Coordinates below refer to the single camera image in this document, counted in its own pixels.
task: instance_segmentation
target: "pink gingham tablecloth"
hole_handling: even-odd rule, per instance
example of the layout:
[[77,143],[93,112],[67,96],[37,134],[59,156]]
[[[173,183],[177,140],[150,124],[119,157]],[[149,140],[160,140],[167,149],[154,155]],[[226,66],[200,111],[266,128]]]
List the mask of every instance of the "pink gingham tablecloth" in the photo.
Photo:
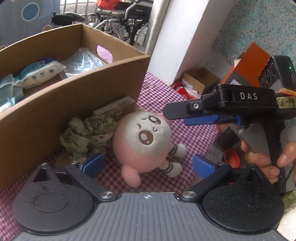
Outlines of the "pink gingham tablecloth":
[[[107,62],[112,62],[112,56],[102,49],[98,54]],[[138,104],[145,110],[155,113],[161,112],[166,103],[182,101],[184,98],[171,87],[150,73],[146,74]],[[176,178],[168,178],[159,169],[141,174],[142,183],[138,188],[129,187],[120,174],[120,163],[112,153],[105,157],[104,170],[95,178],[101,185],[113,190],[116,194],[123,192],[175,192],[179,195],[195,176],[192,169],[191,158],[199,153],[206,155],[211,148],[216,136],[215,125],[185,126],[182,120],[170,124],[172,142],[183,143],[187,147],[185,158],[168,157],[169,161],[179,162],[183,166],[182,173]],[[57,158],[59,153],[53,153],[42,162],[50,162]],[[19,228],[12,217],[12,203],[20,189],[28,180],[31,173],[23,175],[12,185],[0,192],[0,238],[3,241],[11,240],[19,233]]]

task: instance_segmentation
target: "white wall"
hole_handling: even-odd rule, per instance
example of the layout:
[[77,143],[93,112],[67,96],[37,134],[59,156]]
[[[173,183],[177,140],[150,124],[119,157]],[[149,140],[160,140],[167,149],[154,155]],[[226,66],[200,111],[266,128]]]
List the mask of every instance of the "white wall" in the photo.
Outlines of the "white wall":
[[174,81],[208,2],[171,0],[151,57],[150,73],[164,82]]
[[176,78],[182,77],[184,71],[198,67],[211,55],[214,41],[237,3],[238,0],[209,1]]
[[212,49],[208,57],[202,61],[198,67],[206,68],[208,71],[222,80],[232,65],[222,54]]
[[148,71],[172,84],[197,67],[239,0],[171,0]]

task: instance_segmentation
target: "crumpled fabric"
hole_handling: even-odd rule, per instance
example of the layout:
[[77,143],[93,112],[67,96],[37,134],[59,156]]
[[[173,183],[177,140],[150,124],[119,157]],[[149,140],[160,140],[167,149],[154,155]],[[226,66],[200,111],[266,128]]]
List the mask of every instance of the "crumpled fabric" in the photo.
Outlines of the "crumpled fabric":
[[74,117],[60,135],[60,143],[71,159],[86,158],[99,152],[105,154],[115,129],[116,121],[109,116],[90,116],[85,121]]

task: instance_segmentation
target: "blue rubber pad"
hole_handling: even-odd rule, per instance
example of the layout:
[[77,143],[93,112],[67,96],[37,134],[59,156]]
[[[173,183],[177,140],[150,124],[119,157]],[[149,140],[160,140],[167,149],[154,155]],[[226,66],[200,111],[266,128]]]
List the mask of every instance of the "blue rubber pad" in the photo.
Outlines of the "blue rubber pad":
[[196,154],[192,157],[192,167],[202,179],[208,177],[217,169],[217,165],[215,163],[200,154]]
[[194,117],[194,118],[184,119],[184,124],[186,126],[214,124],[217,120],[219,120],[218,115],[201,116],[201,117]]
[[80,164],[80,169],[89,177],[95,178],[104,168],[104,155],[97,153]]

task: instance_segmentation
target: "plush toy leg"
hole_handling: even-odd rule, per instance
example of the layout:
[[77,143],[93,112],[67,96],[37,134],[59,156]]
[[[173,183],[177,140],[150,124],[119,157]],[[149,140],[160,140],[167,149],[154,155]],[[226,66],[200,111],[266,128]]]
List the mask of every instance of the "plush toy leg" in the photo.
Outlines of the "plush toy leg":
[[121,169],[121,175],[125,182],[133,188],[137,188],[141,184],[139,173],[134,168],[123,165]]
[[187,153],[187,149],[183,144],[176,145],[171,143],[171,149],[170,149],[169,155],[183,158],[184,156],[186,156],[186,153]]
[[168,177],[176,177],[182,172],[182,166],[177,162],[168,162],[164,160],[164,162],[158,167],[162,170]]

